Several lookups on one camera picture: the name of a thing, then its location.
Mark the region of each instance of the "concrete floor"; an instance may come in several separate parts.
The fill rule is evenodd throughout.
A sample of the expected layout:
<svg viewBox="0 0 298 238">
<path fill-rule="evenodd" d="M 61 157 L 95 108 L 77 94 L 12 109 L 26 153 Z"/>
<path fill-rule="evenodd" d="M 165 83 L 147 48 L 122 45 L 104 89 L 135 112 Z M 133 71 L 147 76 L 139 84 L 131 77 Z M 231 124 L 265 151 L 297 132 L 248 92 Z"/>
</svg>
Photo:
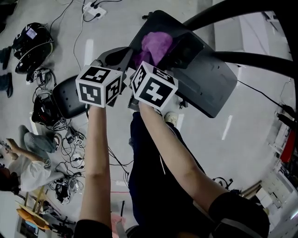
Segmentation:
<svg viewBox="0 0 298 238">
<path fill-rule="evenodd" d="M 128 46 L 141 26 L 142 16 L 157 9 L 164 10 L 181 22 L 211 6 L 211 0 L 123 0 L 119 3 L 103 3 L 108 14 L 99 21 L 84 23 L 84 30 L 76 45 L 76 55 L 82 66 L 84 62 L 87 39 L 94 40 L 94 59 L 102 52 L 112 48 Z M 27 23 L 40 22 L 51 24 L 65 6 L 55 0 L 19 0 L 19 5 L 12 17 L 8 19 L 6 31 L 0 36 L 0 48 L 12 44 L 15 36 Z M 51 64 L 57 81 L 78 74 L 78 66 L 72 55 L 73 43 L 81 29 L 81 4 L 74 3 L 66 11 L 63 20 L 54 24 L 53 37 L 56 49 L 46 63 Z M 212 26 L 205 27 L 196 33 L 211 47 L 214 47 L 214 31 Z M 17 59 L 12 57 L 9 69 L 14 71 Z M 7 99 L 5 93 L 0 94 L 0 136 L 17 138 L 17 127 L 29 124 L 29 112 L 32 111 L 32 95 L 36 84 L 26 85 L 25 75 L 13 73 L 14 95 Z M 280 102 L 281 90 L 288 81 L 287 77 L 261 69 L 243 68 L 243 82 L 263 91 L 272 99 Z M 282 98 L 293 105 L 293 86 L 287 84 Z M 108 142 L 115 155 L 122 163 L 133 158 L 130 137 L 131 112 L 127 104 L 131 91 L 125 90 L 114 108 L 108 112 Z M 269 131 L 274 121 L 276 106 L 261 94 L 238 85 L 228 99 L 226 105 L 215 119 L 209 119 L 192 106 L 183 109 L 184 122 L 181 129 L 183 139 L 196 159 L 211 178 L 232 178 L 232 188 L 245 189 L 260 180 L 264 170 L 273 157 L 272 149 L 267 145 Z M 228 118 L 232 116 L 230 129 L 222 140 Z M 86 132 L 85 115 L 75 118 L 74 128 L 81 126 Z M 61 154 L 56 153 L 54 159 L 62 161 Z M 111 167 L 112 191 L 127 192 L 124 186 L 116 185 L 123 181 L 123 170 L 119 166 Z M 82 195 L 77 193 L 70 204 L 60 205 L 50 191 L 49 197 L 64 215 L 77 220 L 81 207 Z M 112 194 L 112 209 L 117 211 L 120 201 L 126 200 L 126 227 L 134 223 L 131 212 L 129 194 Z"/>
</svg>

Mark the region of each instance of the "black and white cube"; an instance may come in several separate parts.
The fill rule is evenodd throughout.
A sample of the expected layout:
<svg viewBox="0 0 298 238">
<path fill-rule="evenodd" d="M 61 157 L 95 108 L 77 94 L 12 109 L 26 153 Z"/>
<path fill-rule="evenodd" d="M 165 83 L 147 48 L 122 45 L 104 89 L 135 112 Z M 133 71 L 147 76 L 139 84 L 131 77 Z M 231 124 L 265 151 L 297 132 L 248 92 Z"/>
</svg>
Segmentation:
<svg viewBox="0 0 298 238">
<path fill-rule="evenodd" d="M 79 135 L 76 137 L 75 143 L 76 143 L 77 145 L 82 145 L 82 144 L 83 144 L 83 141 L 84 141 L 84 137 L 83 137 L 82 135 L 79 134 Z"/>
<path fill-rule="evenodd" d="M 178 90 L 178 80 L 143 61 L 131 86 L 135 99 L 162 110 Z"/>
<path fill-rule="evenodd" d="M 122 72 L 86 65 L 75 82 L 80 102 L 105 107 L 121 92 Z"/>
</svg>

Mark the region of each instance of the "electrical outlet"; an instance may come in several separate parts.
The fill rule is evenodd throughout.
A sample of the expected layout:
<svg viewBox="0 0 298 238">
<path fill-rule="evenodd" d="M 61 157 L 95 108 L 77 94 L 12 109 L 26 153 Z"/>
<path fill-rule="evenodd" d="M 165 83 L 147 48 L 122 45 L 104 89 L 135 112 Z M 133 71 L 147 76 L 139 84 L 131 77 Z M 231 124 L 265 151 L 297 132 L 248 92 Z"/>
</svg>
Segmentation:
<svg viewBox="0 0 298 238">
<path fill-rule="evenodd" d="M 80 153 L 76 153 L 73 155 L 75 159 L 83 158 Z"/>
<path fill-rule="evenodd" d="M 92 16 L 96 16 L 96 14 L 100 14 L 99 17 L 97 17 L 97 19 L 103 18 L 105 16 L 105 14 L 107 14 L 107 11 L 104 10 L 101 7 L 97 7 L 96 9 L 94 9 L 93 7 L 91 7 L 92 2 L 89 2 L 87 5 L 84 6 L 83 10 L 87 11 L 89 14 L 91 14 Z"/>
</svg>

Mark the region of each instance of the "adapter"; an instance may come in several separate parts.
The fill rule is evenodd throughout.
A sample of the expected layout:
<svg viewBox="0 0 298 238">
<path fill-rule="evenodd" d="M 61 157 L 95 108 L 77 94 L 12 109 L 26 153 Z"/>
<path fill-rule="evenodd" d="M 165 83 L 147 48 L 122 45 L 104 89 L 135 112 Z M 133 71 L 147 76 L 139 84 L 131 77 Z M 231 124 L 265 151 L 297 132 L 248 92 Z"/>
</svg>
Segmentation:
<svg viewBox="0 0 298 238">
<path fill-rule="evenodd" d="M 91 6 L 92 2 L 89 2 L 87 5 L 84 6 L 83 11 L 88 12 L 92 16 L 96 17 L 97 19 L 103 18 L 105 14 L 107 14 L 107 11 L 104 10 L 103 8 L 97 6 L 95 9 L 94 7 Z"/>
</svg>

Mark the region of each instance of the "forearm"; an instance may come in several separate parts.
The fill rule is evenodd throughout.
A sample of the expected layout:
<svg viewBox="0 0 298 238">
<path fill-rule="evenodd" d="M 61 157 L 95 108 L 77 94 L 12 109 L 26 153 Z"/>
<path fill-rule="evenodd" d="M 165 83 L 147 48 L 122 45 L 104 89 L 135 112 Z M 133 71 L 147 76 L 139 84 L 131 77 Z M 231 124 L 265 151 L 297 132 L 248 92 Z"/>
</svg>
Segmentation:
<svg viewBox="0 0 298 238">
<path fill-rule="evenodd" d="M 169 129 L 153 108 L 140 104 L 142 119 L 166 166 L 181 187 L 206 211 L 212 202 L 227 192 L 208 178 L 197 166 L 194 158 Z"/>
<path fill-rule="evenodd" d="M 92 106 L 89 110 L 85 163 L 87 175 L 109 175 L 105 108 Z"/>
<path fill-rule="evenodd" d="M 37 154 L 34 154 L 33 152 L 31 151 L 28 151 L 28 150 L 25 150 L 25 149 L 22 149 L 20 148 L 18 150 L 18 153 L 21 154 L 21 155 L 24 155 L 26 158 L 28 158 L 29 160 L 31 160 L 32 162 L 34 161 L 41 161 L 41 162 L 44 162 L 44 159 L 42 157 L 40 157 L 39 155 Z"/>
<path fill-rule="evenodd" d="M 106 109 L 91 106 L 86 145 L 86 183 L 80 219 L 89 219 L 111 227 L 110 170 Z"/>
</svg>

